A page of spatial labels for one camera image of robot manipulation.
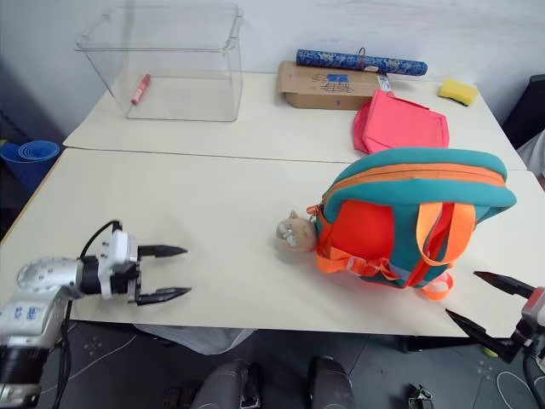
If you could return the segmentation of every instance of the white table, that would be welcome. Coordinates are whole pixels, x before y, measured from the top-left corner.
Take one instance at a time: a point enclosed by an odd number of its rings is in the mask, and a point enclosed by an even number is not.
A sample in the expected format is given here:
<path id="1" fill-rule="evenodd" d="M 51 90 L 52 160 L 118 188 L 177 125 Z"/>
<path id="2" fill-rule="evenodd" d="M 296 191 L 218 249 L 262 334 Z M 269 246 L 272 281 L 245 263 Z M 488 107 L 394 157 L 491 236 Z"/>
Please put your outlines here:
<path id="1" fill-rule="evenodd" d="M 462 336 L 450 308 L 508 336 L 523 300 L 470 274 L 488 269 L 542 285 L 545 194 L 511 171 L 519 202 L 479 226 L 443 302 L 413 289 L 321 274 L 312 254 L 279 250 L 277 223 L 318 203 L 344 164 L 66 149 L 0 247 L 0 304 L 19 269 L 41 256 L 76 256 L 105 221 L 119 218 L 142 244 L 180 245 L 184 256 L 142 263 L 143 290 L 191 286 L 173 301 L 136 307 L 123 297 L 75 303 L 80 320 L 315 331 Z M 99 243 L 90 249 L 93 254 Z"/>
<path id="2" fill-rule="evenodd" d="M 105 93 L 67 147 L 235 158 L 272 158 L 352 163 L 355 111 L 297 109 L 277 94 L 275 74 L 244 74 L 237 121 L 233 123 L 126 119 Z M 439 84 L 393 82 L 395 94 L 446 115 L 450 147 L 493 153 L 510 170 L 526 170 L 479 95 L 470 107 L 437 96 Z"/>

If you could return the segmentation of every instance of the brown cardboard box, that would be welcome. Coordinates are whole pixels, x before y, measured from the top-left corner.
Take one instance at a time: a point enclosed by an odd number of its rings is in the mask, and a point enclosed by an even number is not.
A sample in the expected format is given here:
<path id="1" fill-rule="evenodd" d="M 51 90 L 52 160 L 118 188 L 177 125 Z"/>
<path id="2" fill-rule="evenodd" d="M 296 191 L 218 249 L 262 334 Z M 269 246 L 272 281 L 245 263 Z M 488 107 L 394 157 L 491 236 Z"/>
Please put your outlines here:
<path id="1" fill-rule="evenodd" d="M 278 69 L 278 92 L 297 108 L 357 111 L 376 89 L 390 90 L 388 79 L 376 72 L 298 66 L 284 61 Z"/>

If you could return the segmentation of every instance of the white plastic bag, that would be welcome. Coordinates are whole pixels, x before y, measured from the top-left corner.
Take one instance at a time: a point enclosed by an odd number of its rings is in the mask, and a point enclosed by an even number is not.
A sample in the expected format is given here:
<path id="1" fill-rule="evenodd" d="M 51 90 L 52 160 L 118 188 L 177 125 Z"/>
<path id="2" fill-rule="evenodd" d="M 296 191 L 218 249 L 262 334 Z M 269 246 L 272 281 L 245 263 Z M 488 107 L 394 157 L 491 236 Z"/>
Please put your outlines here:
<path id="1" fill-rule="evenodd" d="M 248 328 L 206 326 L 135 324 L 135 327 L 204 355 L 223 354 L 229 349 L 235 348 L 255 331 Z"/>

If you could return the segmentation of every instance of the clear plastic storage box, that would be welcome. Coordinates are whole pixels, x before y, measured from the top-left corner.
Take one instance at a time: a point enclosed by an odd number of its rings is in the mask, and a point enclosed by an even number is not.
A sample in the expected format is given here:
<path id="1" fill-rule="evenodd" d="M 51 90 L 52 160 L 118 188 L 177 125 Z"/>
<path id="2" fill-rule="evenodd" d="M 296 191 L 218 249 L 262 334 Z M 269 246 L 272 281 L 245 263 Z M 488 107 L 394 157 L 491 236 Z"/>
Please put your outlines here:
<path id="1" fill-rule="evenodd" d="M 233 3 L 121 3 L 76 45 L 127 118 L 234 121 L 241 20 Z"/>

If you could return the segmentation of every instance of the backpack zipper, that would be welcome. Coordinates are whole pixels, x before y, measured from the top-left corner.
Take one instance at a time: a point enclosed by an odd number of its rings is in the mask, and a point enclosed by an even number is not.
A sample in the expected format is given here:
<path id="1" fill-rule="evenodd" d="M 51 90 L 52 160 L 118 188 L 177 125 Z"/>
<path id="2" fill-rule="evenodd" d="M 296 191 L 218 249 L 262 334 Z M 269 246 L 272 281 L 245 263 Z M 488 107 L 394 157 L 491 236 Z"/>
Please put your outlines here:
<path id="1" fill-rule="evenodd" d="M 366 170 L 338 181 L 324 193 L 322 204 L 336 191 L 377 181 L 404 181 L 409 179 L 440 179 L 475 181 L 505 187 L 503 176 L 494 170 L 467 164 L 389 164 Z"/>

